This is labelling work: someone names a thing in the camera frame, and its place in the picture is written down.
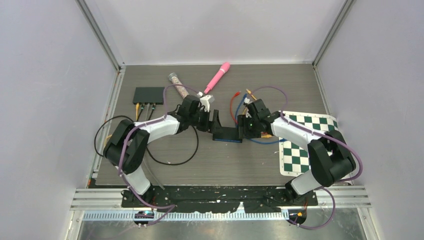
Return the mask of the small black TP-Link switch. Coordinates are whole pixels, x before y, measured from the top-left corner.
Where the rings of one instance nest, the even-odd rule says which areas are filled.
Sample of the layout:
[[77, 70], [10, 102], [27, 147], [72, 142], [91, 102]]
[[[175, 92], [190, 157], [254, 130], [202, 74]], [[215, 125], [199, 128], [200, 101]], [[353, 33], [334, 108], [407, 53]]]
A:
[[242, 143], [243, 139], [239, 135], [239, 130], [236, 127], [216, 127], [212, 133], [213, 141]]

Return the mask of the dark grey network switch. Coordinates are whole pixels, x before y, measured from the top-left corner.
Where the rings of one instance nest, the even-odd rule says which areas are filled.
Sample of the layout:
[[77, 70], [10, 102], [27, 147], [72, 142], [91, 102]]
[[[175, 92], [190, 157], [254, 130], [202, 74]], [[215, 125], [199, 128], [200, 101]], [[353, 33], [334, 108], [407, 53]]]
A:
[[132, 103], [136, 104], [164, 104], [164, 87], [136, 87]]

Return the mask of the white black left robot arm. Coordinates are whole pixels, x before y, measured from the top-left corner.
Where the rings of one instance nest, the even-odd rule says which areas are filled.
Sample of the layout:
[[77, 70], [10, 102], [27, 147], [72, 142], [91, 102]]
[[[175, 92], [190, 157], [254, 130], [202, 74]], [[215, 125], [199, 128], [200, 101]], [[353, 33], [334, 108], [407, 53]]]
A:
[[214, 100], [213, 95], [187, 95], [176, 110], [159, 118], [143, 122], [122, 120], [118, 124], [103, 149], [103, 155], [135, 191], [134, 200], [141, 207], [148, 207], [154, 199], [153, 193], [148, 190], [151, 182], [141, 166], [148, 144], [177, 135], [189, 127], [208, 132], [210, 108]]

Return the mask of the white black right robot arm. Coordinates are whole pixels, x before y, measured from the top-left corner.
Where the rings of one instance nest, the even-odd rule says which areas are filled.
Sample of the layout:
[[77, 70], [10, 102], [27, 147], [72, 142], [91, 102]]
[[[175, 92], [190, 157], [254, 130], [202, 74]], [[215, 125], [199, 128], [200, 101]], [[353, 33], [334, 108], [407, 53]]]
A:
[[298, 123], [282, 111], [270, 112], [261, 99], [246, 107], [248, 115], [237, 116], [240, 137], [254, 139], [267, 133], [283, 138], [307, 152], [309, 170], [284, 186], [283, 196], [291, 205], [299, 205], [307, 193], [330, 187], [356, 170], [353, 151], [338, 130], [316, 130]]

